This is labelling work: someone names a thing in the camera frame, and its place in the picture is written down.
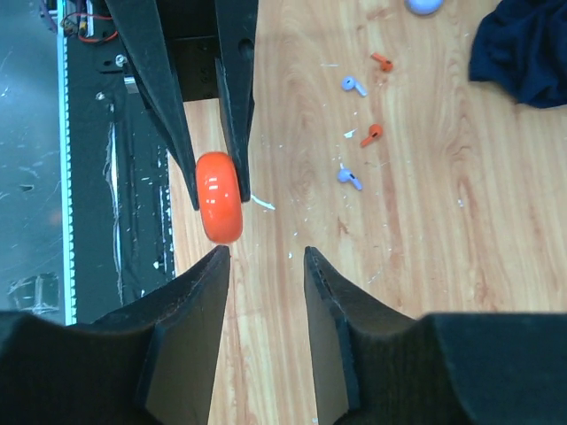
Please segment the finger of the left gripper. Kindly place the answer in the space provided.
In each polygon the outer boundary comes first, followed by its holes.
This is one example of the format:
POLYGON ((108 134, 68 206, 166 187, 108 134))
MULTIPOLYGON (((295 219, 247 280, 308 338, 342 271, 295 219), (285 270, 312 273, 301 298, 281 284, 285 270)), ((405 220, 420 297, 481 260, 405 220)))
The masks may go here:
POLYGON ((196 161, 158 6, 154 1, 108 1, 106 5, 128 53, 140 92, 182 171, 192 206, 197 210, 196 161))
POLYGON ((251 198, 249 139, 254 112, 254 48, 257 1, 216 1, 215 15, 220 56, 215 60, 221 124, 237 172, 240 199, 251 198))

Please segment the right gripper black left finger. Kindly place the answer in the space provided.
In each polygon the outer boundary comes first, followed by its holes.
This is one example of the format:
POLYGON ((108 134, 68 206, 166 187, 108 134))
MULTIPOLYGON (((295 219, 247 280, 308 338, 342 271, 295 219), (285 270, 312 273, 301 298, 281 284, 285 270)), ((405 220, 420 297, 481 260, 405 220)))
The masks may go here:
POLYGON ((2 423, 207 423, 229 269, 218 246, 90 324, 2 313, 2 423))

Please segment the orange earbud charging case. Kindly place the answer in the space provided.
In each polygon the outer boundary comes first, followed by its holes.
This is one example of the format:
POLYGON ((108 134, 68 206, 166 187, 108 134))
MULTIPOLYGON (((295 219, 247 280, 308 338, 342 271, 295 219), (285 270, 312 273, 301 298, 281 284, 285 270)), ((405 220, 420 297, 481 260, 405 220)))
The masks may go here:
POLYGON ((237 173, 230 156, 212 151, 196 165, 198 204, 208 239, 217 244, 234 243, 243 231, 243 213, 237 173))

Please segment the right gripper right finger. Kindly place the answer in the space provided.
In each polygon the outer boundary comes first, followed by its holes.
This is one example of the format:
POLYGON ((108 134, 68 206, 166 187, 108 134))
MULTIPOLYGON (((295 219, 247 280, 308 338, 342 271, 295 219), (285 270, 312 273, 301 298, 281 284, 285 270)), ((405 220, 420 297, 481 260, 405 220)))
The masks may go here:
POLYGON ((322 424, 563 424, 562 313, 428 313, 412 319, 314 247, 304 291, 322 424))

